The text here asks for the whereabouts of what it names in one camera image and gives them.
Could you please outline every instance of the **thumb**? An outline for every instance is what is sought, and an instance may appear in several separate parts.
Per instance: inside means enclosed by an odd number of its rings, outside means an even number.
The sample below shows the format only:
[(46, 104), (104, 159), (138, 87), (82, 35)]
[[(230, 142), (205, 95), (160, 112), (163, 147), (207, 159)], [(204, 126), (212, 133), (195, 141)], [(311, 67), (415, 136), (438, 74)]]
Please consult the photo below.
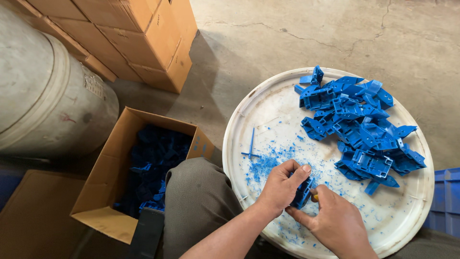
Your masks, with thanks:
[(312, 230), (314, 227), (314, 224), (316, 223), (314, 217), (310, 217), (307, 215), (307, 213), (298, 210), (292, 206), (287, 207), (284, 209), (291, 217), (294, 218), (295, 221), (299, 222), (300, 224), (304, 225), (305, 227), (308, 228), (308, 230)]
[(303, 165), (292, 174), (288, 179), (296, 189), (310, 176), (311, 167), (309, 165)]

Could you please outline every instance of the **person's right hand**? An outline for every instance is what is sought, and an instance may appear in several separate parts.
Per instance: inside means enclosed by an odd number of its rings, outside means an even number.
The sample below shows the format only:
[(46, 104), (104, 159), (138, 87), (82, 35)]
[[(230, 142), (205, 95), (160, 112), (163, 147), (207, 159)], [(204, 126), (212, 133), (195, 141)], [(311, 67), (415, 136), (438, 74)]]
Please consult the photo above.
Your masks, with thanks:
[(310, 217), (294, 207), (286, 212), (304, 225), (329, 250), (341, 259), (378, 258), (369, 244), (368, 234), (358, 208), (321, 184), (312, 190), (318, 194), (319, 213)]

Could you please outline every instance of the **hand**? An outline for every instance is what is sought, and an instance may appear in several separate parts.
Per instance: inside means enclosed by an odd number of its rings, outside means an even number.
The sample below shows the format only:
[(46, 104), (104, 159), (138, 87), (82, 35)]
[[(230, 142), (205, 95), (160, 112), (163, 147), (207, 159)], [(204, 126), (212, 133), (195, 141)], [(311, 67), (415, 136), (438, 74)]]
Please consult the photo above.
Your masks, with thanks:
[(358, 208), (321, 184), (318, 194), (319, 213), (310, 217), (294, 207), (286, 212), (304, 225), (329, 250), (341, 259), (378, 258), (369, 244), (368, 234)]
[(295, 191), (310, 173), (309, 165), (300, 166), (294, 159), (273, 167), (255, 204), (264, 207), (272, 220), (279, 217), (283, 209), (294, 200)]

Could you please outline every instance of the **person's left hand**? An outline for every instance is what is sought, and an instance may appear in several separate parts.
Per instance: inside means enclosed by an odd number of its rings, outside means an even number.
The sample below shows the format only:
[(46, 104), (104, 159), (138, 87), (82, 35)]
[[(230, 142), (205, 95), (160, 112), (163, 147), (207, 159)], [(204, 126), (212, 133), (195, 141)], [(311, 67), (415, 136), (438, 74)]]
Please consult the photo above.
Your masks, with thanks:
[(309, 165), (300, 166), (294, 159), (273, 167), (255, 204), (264, 207), (266, 213), (270, 213), (274, 219), (279, 217), (283, 209), (294, 200), (295, 191), (310, 173)]

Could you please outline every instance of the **cardboard box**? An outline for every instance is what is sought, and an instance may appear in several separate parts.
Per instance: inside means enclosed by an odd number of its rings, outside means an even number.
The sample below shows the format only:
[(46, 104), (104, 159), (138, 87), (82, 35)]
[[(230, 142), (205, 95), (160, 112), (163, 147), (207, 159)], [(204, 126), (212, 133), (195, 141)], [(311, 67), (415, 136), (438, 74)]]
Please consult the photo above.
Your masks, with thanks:
[(35, 18), (26, 15), (20, 16), (35, 29), (56, 37), (60, 42), (62, 42), (62, 44), (64, 44), (69, 53), (85, 57), (89, 55), (89, 52), (84, 47), (82, 47), (48, 17), (42, 16), (41, 18)]
[(49, 17), (121, 79), (143, 82), (96, 26), (87, 21)]
[(71, 258), (86, 230), (69, 217), (84, 184), (81, 176), (28, 170), (0, 212), (0, 258)]
[(157, 0), (73, 0), (97, 25), (143, 33), (148, 27)]
[(182, 36), (181, 44), (190, 47), (198, 30), (190, 1), (172, 0), (171, 9)]
[(128, 63), (166, 71), (180, 41), (171, 6), (162, 0), (145, 33), (99, 26)]
[(105, 143), (72, 209), (76, 220), (121, 242), (130, 244), (138, 220), (112, 209), (124, 194), (137, 132), (147, 124), (193, 136), (187, 159), (210, 158), (214, 145), (193, 124), (126, 107)]
[(93, 71), (94, 73), (96, 73), (96, 75), (100, 76), (103, 80), (115, 82), (116, 75), (93, 55), (89, 54), (86, 57), (79, 55), (73, 56), (83, 65), (85, 65), (85, 67), (87, 67), (89, 70)]
[(27, 0), (46, 16), (56, 16), (87, 21), (72, 0)]
[(13, 12), (17, 12), (23, 15), (32, 16), (35, 18), (40, 18), (43, 15), (35, 9), (29, 2), (26, 0), (4, 0), (2, 3), (10, 8)]
[(179, 44), (167, 71), (137, 64), (130, 64), (130, 66), (148, 85), (179, 94), (192, 66), (189, 56), (190, 45), (182, 43), (183, 41)]

